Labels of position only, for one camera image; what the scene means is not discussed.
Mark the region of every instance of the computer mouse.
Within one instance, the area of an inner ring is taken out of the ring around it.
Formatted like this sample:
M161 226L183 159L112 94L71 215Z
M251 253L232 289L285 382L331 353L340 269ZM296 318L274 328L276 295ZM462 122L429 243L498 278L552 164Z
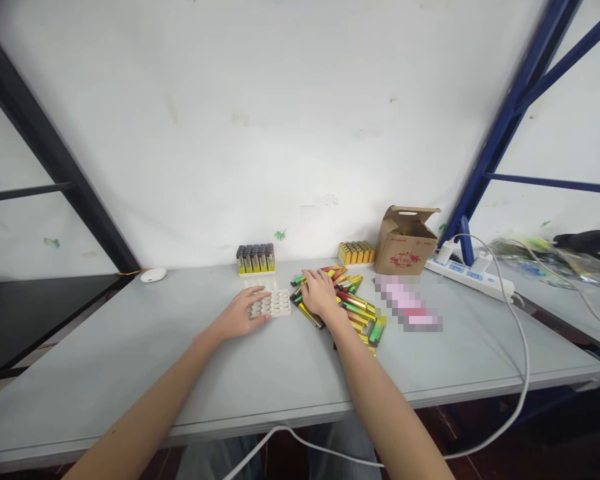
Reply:
M140 281L144 283L151 283L155 281L162 280L167 274L167 269L164 268L156 268L147 270L142 275L140 275Z

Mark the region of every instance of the cardboard box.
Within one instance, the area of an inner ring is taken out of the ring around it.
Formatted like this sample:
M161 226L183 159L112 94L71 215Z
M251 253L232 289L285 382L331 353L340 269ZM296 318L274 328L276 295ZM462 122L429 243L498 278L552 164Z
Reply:
M380 224L376 272L381 275L420 275L438 243L438 237L425 222L438 212L440 209L390 206Z

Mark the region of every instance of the forearm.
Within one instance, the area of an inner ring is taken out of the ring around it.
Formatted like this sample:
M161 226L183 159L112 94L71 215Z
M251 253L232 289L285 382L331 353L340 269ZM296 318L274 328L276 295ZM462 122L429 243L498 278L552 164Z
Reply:
M334 310L332 315L342 315ZM392 479L452 479L438 448L391 378L348 321L327 324L353 404Z
M171 428L219 341L210 330L191 346L69 470L66 479L137 479Z

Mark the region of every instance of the blue jeans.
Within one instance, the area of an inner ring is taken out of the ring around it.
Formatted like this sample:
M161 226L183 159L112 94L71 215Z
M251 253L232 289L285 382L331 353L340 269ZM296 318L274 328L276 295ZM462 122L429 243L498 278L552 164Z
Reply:
M352 457L375 462L371 440L352 412L334 423L309 428L309 442ZM189 444L182 455L176 480L221 480L257 445L255 435ZM264 478L258 453L235 477L240 480ZM309 478L311 480L354 479L380 480L380 469L360 465L330 453L309 449Z

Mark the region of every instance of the tray with holes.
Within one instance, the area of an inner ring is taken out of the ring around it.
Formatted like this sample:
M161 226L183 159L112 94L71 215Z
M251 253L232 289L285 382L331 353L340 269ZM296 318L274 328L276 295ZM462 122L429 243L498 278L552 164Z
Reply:
M261 302L255 302L247 309L249 318L270 314L272 317L283 317L291 314L291 302L289 301L289 290L274 290L271 296Z

